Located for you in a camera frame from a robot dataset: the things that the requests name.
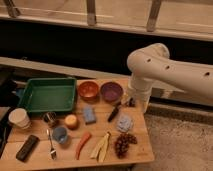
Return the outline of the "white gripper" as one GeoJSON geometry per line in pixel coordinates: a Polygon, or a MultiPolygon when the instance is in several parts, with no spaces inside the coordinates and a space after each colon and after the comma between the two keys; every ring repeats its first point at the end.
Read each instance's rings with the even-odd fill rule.
{"type": "Polygon", "coordinates": [[[152,93],[153,80],[132,75],[129,78],[127,85],[127,94],[122,97],[122,104],[128,106],[131,97],[134,100],[139,100],[142,106],[142,111],[146,112],[152,93]]]}

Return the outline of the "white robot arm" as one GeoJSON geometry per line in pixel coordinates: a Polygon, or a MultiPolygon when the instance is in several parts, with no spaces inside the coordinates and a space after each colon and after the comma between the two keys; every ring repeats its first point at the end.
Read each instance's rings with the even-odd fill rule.
{"type": "Polygon", "coordinates": [[[213,105],[213,65],[171,60],[167,46],[154,43],[131,52],[127,66],[131,71],[127,94],[146,106],[155,80],[213,105]]]}

